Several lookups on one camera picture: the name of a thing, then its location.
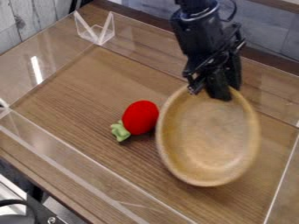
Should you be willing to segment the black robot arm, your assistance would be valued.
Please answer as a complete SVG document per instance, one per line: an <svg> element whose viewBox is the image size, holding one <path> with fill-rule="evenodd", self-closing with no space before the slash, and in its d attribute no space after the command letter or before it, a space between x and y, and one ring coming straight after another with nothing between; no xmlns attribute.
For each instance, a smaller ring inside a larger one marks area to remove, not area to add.
<svg viewBox="0 0 299 224"><path fill-rule="evenodd" d="M231 22L237 12L220 17L217 0L175 0L180 6L171 16L172 31L187 57L181 76L188 81L188 90L196 95L205 90L209 97L232 99L229 89L240 90L241 65L239 51L245 45L240 23Z"/></svg>

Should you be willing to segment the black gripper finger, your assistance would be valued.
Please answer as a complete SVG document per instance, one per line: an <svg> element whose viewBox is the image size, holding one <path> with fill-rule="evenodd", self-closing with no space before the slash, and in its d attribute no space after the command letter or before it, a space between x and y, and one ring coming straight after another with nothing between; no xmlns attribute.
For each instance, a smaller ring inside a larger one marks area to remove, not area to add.
<svg viewBox="0 0 299 224"><path fill-rule="evenodd" d="M240 90L241 86L241 64L240 57L237 54L231 54L227 62L227 71L225 71L228 84L236 89Z"/></svg>
<svg viewBox="0 0 299 224"><path fill-rule="evenodd" d="M211 98L228 102L231 100L229 84L221 69L207 69L205 88Z"/></svg>

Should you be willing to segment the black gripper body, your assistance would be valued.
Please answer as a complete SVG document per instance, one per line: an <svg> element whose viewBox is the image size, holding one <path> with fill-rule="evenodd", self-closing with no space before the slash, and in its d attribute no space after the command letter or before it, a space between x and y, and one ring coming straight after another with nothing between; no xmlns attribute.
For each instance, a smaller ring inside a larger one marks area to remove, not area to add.
<svg viewBox="0 0 299 224"><path fill-rule="evenodd" d="M237 54L245 45L240 34L240 23L228 23L237 12L223 19L217 3L179 3L180 9L171 16L172 31L179 42L187 64L181 76L188 81L188 90L196 95L205 89L207 69L221 69L225 75L231 54Z"/></svg>

